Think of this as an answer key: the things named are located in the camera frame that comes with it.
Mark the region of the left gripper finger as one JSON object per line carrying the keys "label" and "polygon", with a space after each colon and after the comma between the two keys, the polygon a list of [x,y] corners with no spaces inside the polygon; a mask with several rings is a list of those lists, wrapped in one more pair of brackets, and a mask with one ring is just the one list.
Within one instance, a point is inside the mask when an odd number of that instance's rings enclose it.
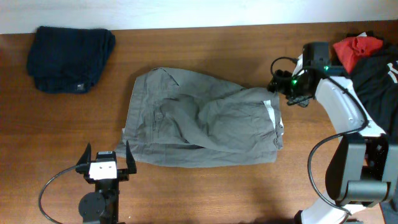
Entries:
{"label": "left gripper finger", "polygon": [[129,146],[129,141],[126,141],[126,164],[127,164],[127,169],[129,174],[136,174],[137,173],[137,167],[136,167],[136,162],[135,159],[131,153],[131,149]]}
{"label": "left gripper finger", "polygon": [[77,165],[87,164],[91,162],[91,144],[88,143],[84,153],[79,158]]}

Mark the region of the grey shorts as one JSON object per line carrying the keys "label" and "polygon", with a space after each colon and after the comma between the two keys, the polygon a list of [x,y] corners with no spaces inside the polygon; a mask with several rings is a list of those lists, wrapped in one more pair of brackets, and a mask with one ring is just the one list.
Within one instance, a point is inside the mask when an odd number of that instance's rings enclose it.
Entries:
{"label": "grey shorts", "polygon": [[166,167],[274,162],[284,125],[277,93],[160,67],[136,78],[116,154]]}

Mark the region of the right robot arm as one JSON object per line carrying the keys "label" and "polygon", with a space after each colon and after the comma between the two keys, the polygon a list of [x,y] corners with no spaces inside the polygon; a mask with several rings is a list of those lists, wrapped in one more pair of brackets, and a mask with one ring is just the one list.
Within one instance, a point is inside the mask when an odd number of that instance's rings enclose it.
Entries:
{"label": "right robot arm", "polygon": [[[360,102],[353,82],[339,67],[302,67],[294,73],[273,71],[268,88],[285,95],[289,105],[313,98],[328,114],[336,131],[310,151],[307,172],[317,201],[294,216],[294,223],[348,223],[350,216],[391,201],[397,185],[397,142],[378,126]],[[320,192],[312,174],[315,152],[328,141],[339,145]]]}

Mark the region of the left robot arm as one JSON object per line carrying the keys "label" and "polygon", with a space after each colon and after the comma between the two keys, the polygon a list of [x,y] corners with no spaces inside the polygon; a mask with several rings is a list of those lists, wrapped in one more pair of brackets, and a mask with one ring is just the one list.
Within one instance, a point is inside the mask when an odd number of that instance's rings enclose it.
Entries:
{"label": "left robot arm", "polygon": [[91,160],[91,145],[88,144],[76,164],[75,171],[93,184],[95,190],[80,200],[78,211],[83,223],[117,224],[119,223],[119,183],[129,180],[137,172],[136,162],[126,145],[126,164],[124,169],[117,168],[116,153],[103,151]]}

